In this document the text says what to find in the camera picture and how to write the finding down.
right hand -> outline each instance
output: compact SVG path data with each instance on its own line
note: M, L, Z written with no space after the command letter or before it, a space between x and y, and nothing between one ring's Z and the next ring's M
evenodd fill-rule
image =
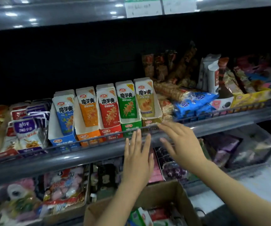
M184 169L199 176L201 168L208 162L204 152L196 138L194 132L189 127L180 123L164 121L158 124L158 127L163 130L173 140L175 147L166 140L160 138L160 141L167 148L171 157Z

price tag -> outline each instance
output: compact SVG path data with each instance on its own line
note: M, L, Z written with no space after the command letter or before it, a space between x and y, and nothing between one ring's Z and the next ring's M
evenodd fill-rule
M197 11L197 0L163 0L165 15Z
M160 0L125 0L127 18L162 15Z

red logo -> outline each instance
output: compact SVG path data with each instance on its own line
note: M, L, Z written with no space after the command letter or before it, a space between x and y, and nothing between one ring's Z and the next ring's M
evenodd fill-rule
M61 143L61 142L62 142L62 139L54 140L53 142L54 142L54 143Z
M80 136L81 139L85 139L87 137L88 137L88 135L82 135L82 136Z
M110 133L111 131L109 130L109 129L105 129L105 130L103 130L102 131L104 134L106 134L106 133Z

forearm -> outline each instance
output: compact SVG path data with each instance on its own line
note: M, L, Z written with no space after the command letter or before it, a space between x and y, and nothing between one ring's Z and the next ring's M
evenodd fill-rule
M121 184L95 226L124 226L139 193L128 184Z
M247 226L271 225L271 203L230 178L208 161L197 175Z

dark background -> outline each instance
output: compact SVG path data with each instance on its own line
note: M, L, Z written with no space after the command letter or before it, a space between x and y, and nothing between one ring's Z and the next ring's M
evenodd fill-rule
M190 40L198 59L271 54L271 7L0 31L0 104L143 77L141 54Z

